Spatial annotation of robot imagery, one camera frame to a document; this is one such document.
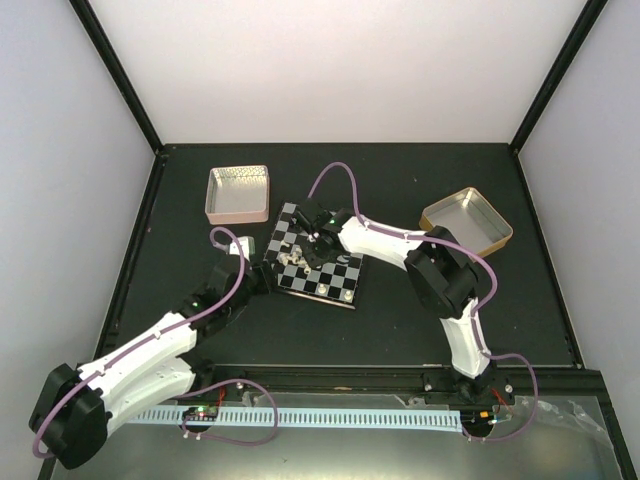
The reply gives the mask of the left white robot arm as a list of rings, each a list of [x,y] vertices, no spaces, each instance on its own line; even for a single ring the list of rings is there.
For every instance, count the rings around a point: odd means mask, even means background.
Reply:
[[[269,261],[229,255],[206,284],[142,334],[89,363],[54,368],[28,422],[33,455],[75,469],[123,424],[159,403],[247,385],[244,378],[216,381],[212,362],[194,349],[226,328],[252,297],[270,293],[275,278]]]

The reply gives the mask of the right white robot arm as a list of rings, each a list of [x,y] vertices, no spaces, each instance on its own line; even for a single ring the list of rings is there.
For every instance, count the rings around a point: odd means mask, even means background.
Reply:
[[[458,398],[472,404],[490,392],[491,351],[482,333],[476,292],[478,256],[464,250],[449,230],[392,228],[349,209],[333,214],[315,203],[296,207],[291,224],[303,233],[303,256],[313,268],[358,254],[406,272],[420,304],[442,324]]]

